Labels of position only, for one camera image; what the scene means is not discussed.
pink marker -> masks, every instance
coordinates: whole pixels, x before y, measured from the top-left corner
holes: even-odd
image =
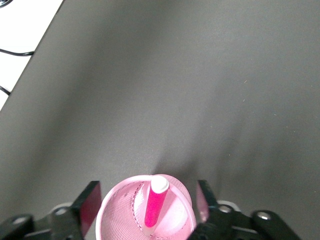
[[[149,197],[144,217],[144,224],[147,228],[153,228],[157,224],[168,189],[169,181],[164,176],[152,176]]]

gray tabletop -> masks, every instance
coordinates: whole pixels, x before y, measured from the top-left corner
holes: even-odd
[[[66,0],[0,112],[0,221],[164,173],[315,240],[319,78],[317,0]]]

